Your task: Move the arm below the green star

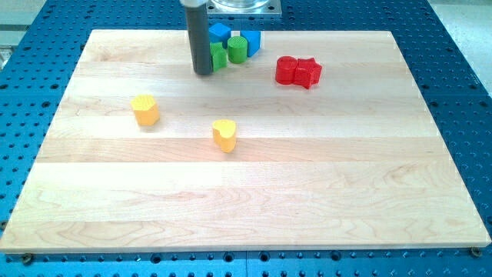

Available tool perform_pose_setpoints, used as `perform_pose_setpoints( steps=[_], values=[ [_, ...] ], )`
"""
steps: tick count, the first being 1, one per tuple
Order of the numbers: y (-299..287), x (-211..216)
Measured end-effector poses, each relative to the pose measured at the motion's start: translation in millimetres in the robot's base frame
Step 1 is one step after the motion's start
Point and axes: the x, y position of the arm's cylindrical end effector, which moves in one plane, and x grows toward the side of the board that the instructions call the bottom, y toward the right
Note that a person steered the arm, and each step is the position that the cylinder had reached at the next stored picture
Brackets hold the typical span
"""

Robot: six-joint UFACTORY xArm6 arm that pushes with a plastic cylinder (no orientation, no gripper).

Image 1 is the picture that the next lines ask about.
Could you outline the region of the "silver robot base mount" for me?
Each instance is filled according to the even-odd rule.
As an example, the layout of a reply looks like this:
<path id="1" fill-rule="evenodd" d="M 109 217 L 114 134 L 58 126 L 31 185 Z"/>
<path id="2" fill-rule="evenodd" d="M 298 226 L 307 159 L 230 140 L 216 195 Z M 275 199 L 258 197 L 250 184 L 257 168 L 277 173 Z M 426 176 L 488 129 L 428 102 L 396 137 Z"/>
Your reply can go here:
<path id="1" fill-rule="evenodd" d="M 282 15 L 281 0 L 208 0 L 212 18 L 278 18 Z"/>

